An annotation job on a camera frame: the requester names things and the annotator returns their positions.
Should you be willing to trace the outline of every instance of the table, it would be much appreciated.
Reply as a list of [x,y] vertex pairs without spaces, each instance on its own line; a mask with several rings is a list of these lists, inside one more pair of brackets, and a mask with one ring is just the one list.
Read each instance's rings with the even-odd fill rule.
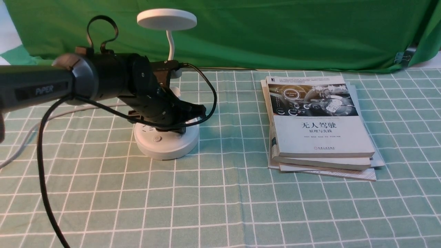
[[[71,247],[439,247],[441,71],[343,73],[387,163],[376,182],[267,168],[269,122],[260,80],[321,71],[206,71],[216,113],[187,156],[152,161],[133,125],[102,109],[52,120],[44,135],[52,209]],[[195,72],[173,80],[211,108]],[[117,99],[105,101],[117,103]],[[49,103],[6,115],[6,159]],[[73,109],[63,105],[56,112]],[[127,107],[117,107],[127,113]],[[44,212],[35,141],[0,171],[2,247],[60,247]]]

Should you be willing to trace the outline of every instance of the white lamp base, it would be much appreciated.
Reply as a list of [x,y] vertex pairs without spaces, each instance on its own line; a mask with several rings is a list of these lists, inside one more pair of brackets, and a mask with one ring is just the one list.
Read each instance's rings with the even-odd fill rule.
[[155,160],[183,157],[193,150],[199,141],[199,125],[187,127],[185,134],[158,132],[155,128],[135,124],[135,140],[140,151]]

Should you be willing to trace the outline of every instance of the green fabric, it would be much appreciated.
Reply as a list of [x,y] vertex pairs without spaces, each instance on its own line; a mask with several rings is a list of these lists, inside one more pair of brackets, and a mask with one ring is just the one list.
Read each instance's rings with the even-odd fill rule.
[[[5,0],[25,48],[43,60],[87,45],[86,26],[95,15],[108,15],[120,28],[119,38],[108,48],[164,60],[168,55],[165,32],[141,28],[136,16],[146,9],[178,8],[198,18],[194,29],[173,34],[175,58],[180,61],[199,67],[376,72],[399,69],[394,65],[396,53],[403,52],[418,34],[424,45],[415,61],[428,60],[439,49],[434,47],[440,42],[439,8],[433,18],[426,16],[433,2]],[[426,19],[430,22],[424,26]],[[91,26],[96,47],[112,35],[104,21]]]
[[429,8],[433,10],[429,21],[424,28],[418,49],[412,57],[409,66],[427,61],[433,58],[441,48],[441,2],[433,1]]
[[38,61],[41,60],[38,57],[30,56],[29,53],[26,51],[26,49],[23,47],[23,45],[20,45],[14,49],[6,51],[6,52],[2,53],[1,56],[8,63],[10,63],[12,65],[14,65],[14,64],[35,65],[38,63]]

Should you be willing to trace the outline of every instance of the stack of books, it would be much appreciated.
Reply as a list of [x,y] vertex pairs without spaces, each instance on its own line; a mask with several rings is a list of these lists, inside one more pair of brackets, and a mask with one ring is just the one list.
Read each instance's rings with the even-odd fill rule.
[[355,86],[342,76],[262,80],[270,169],[376,181],[384,166],[363,124]]

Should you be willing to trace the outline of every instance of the piper robot arm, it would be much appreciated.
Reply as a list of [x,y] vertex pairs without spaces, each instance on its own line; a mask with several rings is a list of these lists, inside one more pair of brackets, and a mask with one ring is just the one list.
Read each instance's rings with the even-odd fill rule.
[[[107,16],[97,16],[118,29]],[[63,54],[52,66],[0,66],[0,115],[72,95],[71,105],[84,104],[75,97],[102,101],[119,98],[136,117],[160,132],[185,133],[183,125],[194,118],[204,118],[206,108],[178,99],[169,88],[172,73],[187,64],[176,60],[150,62],[136,53],[115,54],[101,44],[101,53],[90,47],[77,47],[75,53]],[[4,119],[0,117],[0,142],[4,139]]]

